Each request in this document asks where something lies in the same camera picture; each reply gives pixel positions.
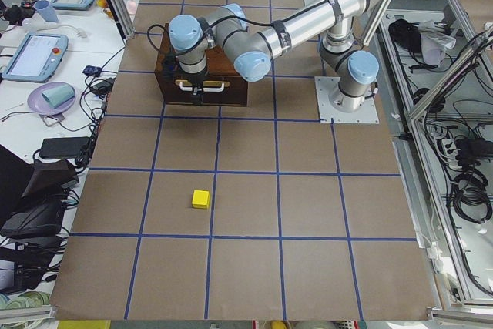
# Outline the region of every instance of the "wooden box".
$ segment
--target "wooden box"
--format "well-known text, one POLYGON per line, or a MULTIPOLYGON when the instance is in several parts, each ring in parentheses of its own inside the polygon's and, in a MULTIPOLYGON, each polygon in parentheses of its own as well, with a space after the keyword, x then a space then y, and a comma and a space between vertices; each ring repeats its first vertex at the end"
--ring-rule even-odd
MULTIPOLYGON (((191 105, 190 97, 192 93, 183 91, 180 88, 180 83, 185 89, 191 88, 192 85, 186 80, 184 74, 180 73, 181 69, 178 62, 175 61, 174 65, 166 66, 168 71, 170 67, 173 70, 174 66, 174 73, 163 73, 163 60, 169 47, 169 36, 164 33, 160 46, 163 52, 158 54, 154 70, 159 88, 166 104, 191 105)), ((224 90, 222 92, 204 91, 203 104, 208 106, 246 106, 248 82, 235 71, 233 64, 226 57, 223 50, 219 47, 207 50, 206 57, 209 76, 203 83, 204 89, 221 90, 224 85, 224 90)))

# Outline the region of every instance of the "cup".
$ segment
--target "cup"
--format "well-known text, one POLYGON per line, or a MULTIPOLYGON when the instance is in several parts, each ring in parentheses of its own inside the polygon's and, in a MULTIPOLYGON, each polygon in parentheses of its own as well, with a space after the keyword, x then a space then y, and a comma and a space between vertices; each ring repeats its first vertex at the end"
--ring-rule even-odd
POLYGON ((34 9, 39 13, 40 16, 47 22, 58 22, 59 18, 56 15, 55 9, 52 3, 48 0, 38 0, 34 3, 34 9))

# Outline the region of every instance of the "white handle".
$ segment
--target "white handle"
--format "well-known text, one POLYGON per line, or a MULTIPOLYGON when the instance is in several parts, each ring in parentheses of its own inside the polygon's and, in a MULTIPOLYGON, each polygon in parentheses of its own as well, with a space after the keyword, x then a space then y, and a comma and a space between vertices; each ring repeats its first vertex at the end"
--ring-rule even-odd
MULTIPOLYGON (((179 88, 182 92, 191 92, 192 86, 184 86, 183 82, 179 83, 179 88)), ((217 88, 203 88, 204 92, 223 92, 224 91, 224 82, 221 82, 221 86, 217 88)))

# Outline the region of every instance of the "yellow cube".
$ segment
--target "yellow cube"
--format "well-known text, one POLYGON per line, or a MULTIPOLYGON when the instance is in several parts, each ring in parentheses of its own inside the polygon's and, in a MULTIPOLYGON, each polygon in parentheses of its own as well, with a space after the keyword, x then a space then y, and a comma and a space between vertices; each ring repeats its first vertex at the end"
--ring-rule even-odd
POLYGON ((193 208, 203 208, 207 210, 210 204, 210 193, 208 190, 194 190, 192 198, 193 208))

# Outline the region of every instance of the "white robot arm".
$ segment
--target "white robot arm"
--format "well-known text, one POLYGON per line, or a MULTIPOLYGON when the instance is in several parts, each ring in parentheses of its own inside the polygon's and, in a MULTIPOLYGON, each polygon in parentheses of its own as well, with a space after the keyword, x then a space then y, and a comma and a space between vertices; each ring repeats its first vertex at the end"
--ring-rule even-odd
POLYGON ((316 0, 289 17, 274 21, 255 34, 247 32, 240 6, 226 5, 203 18, 178 15, 169 24, 169 37, 182 70, 201 100, 207 76, 205 51, 220 46, 238 73, 249 82, 262 79, 271 61, 299 44, 327 32, 319 44, 321 57, 341 77, 331 101, 353 112, 364 100, 379 66, 374 56, 354 45, 353 20, 380 0, 316 0))

